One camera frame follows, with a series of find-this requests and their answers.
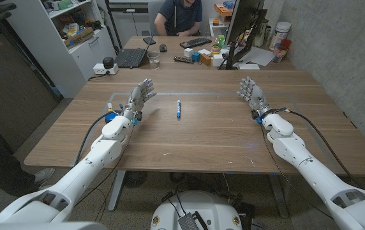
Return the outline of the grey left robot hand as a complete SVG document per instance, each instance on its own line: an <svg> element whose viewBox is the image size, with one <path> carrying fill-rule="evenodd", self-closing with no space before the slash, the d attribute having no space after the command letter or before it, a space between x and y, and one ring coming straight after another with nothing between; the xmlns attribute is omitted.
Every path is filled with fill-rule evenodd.
<svg viewBox="0 0 365 230"><path fill-rule="evenodd" d="M152 79L145 79L138 83L129 94L126 105L123 109L123 116L132 119L136 112L140 112L146 101L156 95Z"/></svg>

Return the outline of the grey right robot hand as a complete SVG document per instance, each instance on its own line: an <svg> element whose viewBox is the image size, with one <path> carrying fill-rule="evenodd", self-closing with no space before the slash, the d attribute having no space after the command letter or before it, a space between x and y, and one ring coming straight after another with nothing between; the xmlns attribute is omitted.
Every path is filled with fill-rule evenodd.
<svg viewBox="0 0 365 230"><path fill-rule="evenodd" d="M271 110L264 92L253 79L246 77L239 84L241 87L237 94L249 103L254 119Z"/></svg>

